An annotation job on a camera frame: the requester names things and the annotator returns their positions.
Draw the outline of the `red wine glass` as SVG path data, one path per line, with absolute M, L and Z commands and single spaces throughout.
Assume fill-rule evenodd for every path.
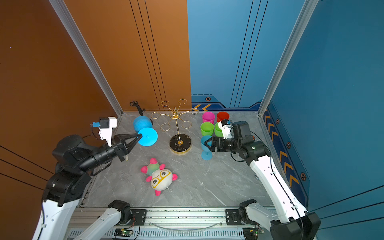
M 230 115 L 229 113 L 227 112 L 219 112 L 217 113 L 217 122 L 221 122 L 222 120 L 229 120 L 230 119 Z

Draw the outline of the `pink wine glass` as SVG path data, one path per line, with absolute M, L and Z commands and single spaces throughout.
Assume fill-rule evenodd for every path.
M 212 112 L 204 112 L 202 115 L 202 119 L 204 123 L 215 124 L 216 115 Z

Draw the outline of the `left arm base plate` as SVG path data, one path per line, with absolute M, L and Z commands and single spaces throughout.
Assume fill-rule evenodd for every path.
M 117 226 L 143 226 L 145 224 L 147 210 L 145 209 L 129 209 L 121 211 L 121 219 Z

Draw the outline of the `right circuit board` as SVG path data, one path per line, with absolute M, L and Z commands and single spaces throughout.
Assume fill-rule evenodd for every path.
M 243 237 L 245 240 L 257 240 L 259 234 L 259 229 L 243 228 Z

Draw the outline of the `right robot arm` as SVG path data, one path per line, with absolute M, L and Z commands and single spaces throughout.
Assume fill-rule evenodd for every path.
M 277 170 L 270 149 L 253 135 L 245 121 L 219 123 L 222 137 L 210 137 L 204 145 L 211 152 L 237 153 L 261 181 L 270 196 L 275 211 L 261 206 L 256 200 L 242 202 L 241 222 L 268 230 L 274 240 L 314 240 L 321 220 L 309 213 L 291 191 Z

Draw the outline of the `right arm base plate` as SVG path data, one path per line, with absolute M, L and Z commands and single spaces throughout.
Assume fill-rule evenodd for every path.
M 228 226 L 259 226 L 259 223 L 250 220 L 243 208 L 226 209 L 225 214 Z

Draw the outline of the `black phone stand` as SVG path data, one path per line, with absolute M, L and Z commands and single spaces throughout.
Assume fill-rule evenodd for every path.
M 135 118 L 134 120 L 134 127 L 141 127 L 141 128 L 149 128 L 153 127 L 153 121 L 150 120 L 148 117 L 144 116 L 145 109 L 142 109 L 139 105 L 138 101 L 131 101 L 130 102 L 131 107 L 136 107 L 139 112 L 139 117 Z

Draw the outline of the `gold wine glass rack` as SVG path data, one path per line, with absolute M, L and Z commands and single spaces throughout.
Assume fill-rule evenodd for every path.
M 161 107 L 168 110 L 168 112 L 153 112 L 151 114 L 152 120 L 157 120 L 160 117 L 165 117 L 167 120 L 161 124 L 161 130 L 163 132 L 168 132 L 172 124 L 176 127 L 176 134 L 171 137 L 169 141 L 169 146 L 171 151 L 176 155 L 185 155 L 190 151 L 192 147 L 192 139 L 189 135 L 181 132 L 180 128 L 188 130 L 192 127 L 192 122 L 184 120 L 185 115 L 197 115 L 200 111 L 198 108 L 194 107 L 189 110 L 181 110 L 181 107 L 185 107 L 188 101 L 186 99 L 179 99 L 178 106 L 171 108 L 170 102 L 164 100 L 161 102 Z

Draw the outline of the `plush toy with glasses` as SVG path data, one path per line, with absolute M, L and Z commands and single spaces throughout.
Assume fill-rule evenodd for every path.
M 141 168 L 141 172 L 147 175 L 146 181 L 155 191 L 156 196 L 160 196 L 162 191 L 178 179 L 177 174 L 167 169 L 165 164 L 160 164 L 155 158 L 151 158 L 150 163 Z

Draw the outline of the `circuit board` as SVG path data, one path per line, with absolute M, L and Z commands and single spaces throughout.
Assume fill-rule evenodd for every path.
M 114 239 L 118 237 L 127 237 L 130 238 L 133 236 L 134 231 L 132 229 L 115 229 Z
M 257 240 L 259 234 L 259 229 L 243 228 L 243 237 L 245 240 Z

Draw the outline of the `light blue wine glass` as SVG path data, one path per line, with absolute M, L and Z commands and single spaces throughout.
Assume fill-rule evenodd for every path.
M 210 140 L 212 136 L 203 136 L 201 138 L 201 147 L 202 147 L 202 153 L 201 153 L 201 157 L 203 160 L 205 161 L 209 161 L 212 159 L 213 157 L 213 153 L 211 152 L 211 150 L 205 145 L 205 141 L 207 140 Z

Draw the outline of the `left circuit board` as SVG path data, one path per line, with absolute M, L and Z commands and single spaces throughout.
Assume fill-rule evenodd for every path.
M 134 231 L 132 229 L 115 229 L 114 239 L 118 237 L 127 237 L 130 238 L 133 236 Z

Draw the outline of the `green wine glass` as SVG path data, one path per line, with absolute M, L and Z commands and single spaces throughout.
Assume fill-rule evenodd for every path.
M 220 122 L 215 123 L 214 133 L 216 137 L 223 137 L 223 132 L 219 126 Z
M 214 132 L 214 125 L 210 122 L 204 122 L 201 124 L 202 136 L 212 136 Z

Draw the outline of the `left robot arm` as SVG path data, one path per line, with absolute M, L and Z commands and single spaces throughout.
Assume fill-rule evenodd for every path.
M 99 148 L 86 144 L 79 135 L 60 140 L 52 152 L 58 167 L 44 189 L 42 211 L 33 239 L 64 239 L 70 219 L 92 177 L 107 169 L 113 159 L 126 160 L 142 137 L 141 134 L 116 135 L 111 145 Z

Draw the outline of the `aluminium front rail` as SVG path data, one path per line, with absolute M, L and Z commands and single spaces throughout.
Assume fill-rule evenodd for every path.
M 121 211 L 129 209 L 128 203 L 116 208 L 114 206 L 106 208 L 105 212 L 86 229 L 85 239 L 99 240 L 109 229 L 117 225 L 121 219 Z M 151 219 L 155 220 L 155 225 L 166 223 L 174 228 L 191 228 L 198 224 L 219 225 L 221 222 L 226 222 L 226 214 L 222 208 L 150 208 L 147 209 L 145 224 Z

